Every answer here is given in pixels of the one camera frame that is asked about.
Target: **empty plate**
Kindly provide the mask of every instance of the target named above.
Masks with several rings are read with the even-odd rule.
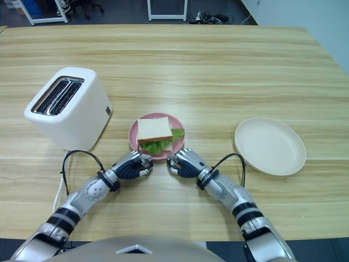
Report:
[[[260,172],[287,176],[305,164],[305,146],[287,125],[266,117],[243,121],[235,131],[235,147]]]

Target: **bread slice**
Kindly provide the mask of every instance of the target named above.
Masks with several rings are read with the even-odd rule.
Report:
[[[171,140],[173,135],[168,117],[138,119],[138,143]]]

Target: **white cable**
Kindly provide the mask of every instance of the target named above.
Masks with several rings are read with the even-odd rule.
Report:
[[[260,1],[257,1],[257,3],[255,4],[255,6],[252,8],[252,10],[251,10],[251,13],[250,13],[250,15],[249,15],[249,17],[247,17],[244,21],[242,21],[242,23],[240,24],[241,26],[243,25],[243,23],[244,22],[246,22],[250,17],[251,17],[251,15],[252,15],[252,13],[253,13],[253,11],[255,10],[255,8],[257,7],[257,6],[259,6],[260,5]]]
[[[66,150],[63,159],[67,156],[68,153],[69,153],[69,150]],[[64,171],[67,173],[67,161],[65,161],[65,163],[64,163]],[[61,181],[60,181],[59,186],[58,186],[58,191],[57,191],[55,200],[53,202],[52,213],[55,213],[57,210],[58,199],[59,199],[59,196],[61,195],[63,185],[64,185],[64,180],[63,180],[63,175],[62,175]]]

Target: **toaster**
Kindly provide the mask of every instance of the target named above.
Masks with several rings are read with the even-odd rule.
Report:
[[[66,67],[58,71],[25,109],[25,118],[58,147],[89,150],[113,107],[95,71]]]

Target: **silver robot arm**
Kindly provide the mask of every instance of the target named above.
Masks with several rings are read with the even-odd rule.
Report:
[[[152,168],[151,156],[132,151],[104,173],[97,172],[79,190],[68,195],[46,223],[17,249],[11,260],[39,262],[58,254],[87,211],[110,191],[120,189],[118,179],[135,179],[148,174]]]
[[[264,217],[251,194],[218,170],[210,172],[193,150],[182,149],[167,157],[170,171],[185,178],[197,177],[197,184],[234,215],[245,240],[248,262],[295,261],[294,255],[271,222]]]

